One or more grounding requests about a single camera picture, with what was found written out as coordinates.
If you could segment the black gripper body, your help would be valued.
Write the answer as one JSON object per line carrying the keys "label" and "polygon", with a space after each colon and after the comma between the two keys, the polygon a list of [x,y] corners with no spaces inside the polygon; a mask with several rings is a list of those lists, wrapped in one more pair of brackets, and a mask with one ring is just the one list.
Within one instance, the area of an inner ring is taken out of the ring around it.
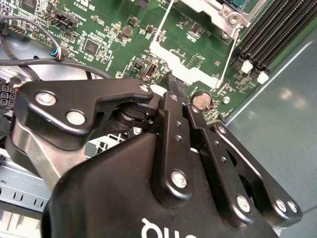
{"label": "black gripper body", "polygon": [[274,238],[275,228],[261,220],[244,228],[227,224],[219,215],[204,170],[202,155],[193,146],[190,157],[194,192],[181,207],[166,207],[152,194],[145,164],[132,180],[141,194],[118,191],[108,201],[73,204],[48,201],[41,220],[44,238]]}

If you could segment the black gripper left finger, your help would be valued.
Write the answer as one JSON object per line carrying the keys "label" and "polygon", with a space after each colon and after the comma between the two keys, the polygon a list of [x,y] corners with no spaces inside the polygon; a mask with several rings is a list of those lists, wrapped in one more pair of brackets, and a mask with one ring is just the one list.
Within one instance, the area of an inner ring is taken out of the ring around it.
{"label": "black gripper left finger", "polygon": [[181,98],[160,96],[139,79],[26,83],[5,145],[14,162],[44,180],[51,201],[84,206],[118,191],[140,195],[132,179],[141,164],[164,206],[181,207],[194,192]]}

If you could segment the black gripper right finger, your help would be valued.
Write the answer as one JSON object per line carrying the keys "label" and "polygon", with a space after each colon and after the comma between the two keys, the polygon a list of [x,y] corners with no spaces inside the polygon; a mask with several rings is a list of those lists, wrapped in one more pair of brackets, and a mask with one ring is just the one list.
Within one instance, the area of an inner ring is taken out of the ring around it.
{"label": "black gripper right finger", "polygon": [[244,228],[261,220],[287,228],[303,214],[294,199],[267,172],[222,121],[207,124],[187,99],[184,83],[173,78],[173,92],[187,105],[191,140],[202,155],[217,211],[230,226]]}

